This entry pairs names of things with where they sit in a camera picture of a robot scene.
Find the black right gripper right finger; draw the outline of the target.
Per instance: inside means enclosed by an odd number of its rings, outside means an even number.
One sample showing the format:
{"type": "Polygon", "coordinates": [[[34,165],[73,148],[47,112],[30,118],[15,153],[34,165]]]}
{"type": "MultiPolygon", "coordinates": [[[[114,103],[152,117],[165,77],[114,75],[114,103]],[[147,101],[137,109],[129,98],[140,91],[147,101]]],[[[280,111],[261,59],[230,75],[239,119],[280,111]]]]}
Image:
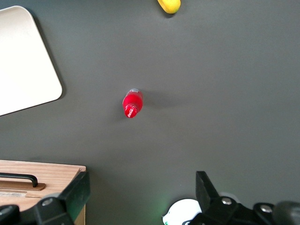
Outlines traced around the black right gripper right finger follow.
{"type": "Polygon", "coordinates": [[[190,221],[191,225],[275,224],[272,218],[273,204],[256,203],[249,209],[231,197],[221,196],[204,171],[196,172],[195,183],[196,199],[201,212],[190,221]]]}

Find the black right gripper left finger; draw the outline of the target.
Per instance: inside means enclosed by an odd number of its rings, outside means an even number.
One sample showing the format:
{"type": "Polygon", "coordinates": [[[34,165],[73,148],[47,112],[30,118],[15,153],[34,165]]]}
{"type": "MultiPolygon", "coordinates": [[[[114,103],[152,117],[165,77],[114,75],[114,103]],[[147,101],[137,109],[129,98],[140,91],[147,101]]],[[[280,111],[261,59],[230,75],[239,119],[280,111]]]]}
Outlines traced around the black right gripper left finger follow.
{"type": "Polygon", "coordinates": [[[42,198],[31,208],[20,211],[16,204],[0,207],[2,225],[74,225],[90,197],[90,175],[78,175],[58,196],[42,198]]]}

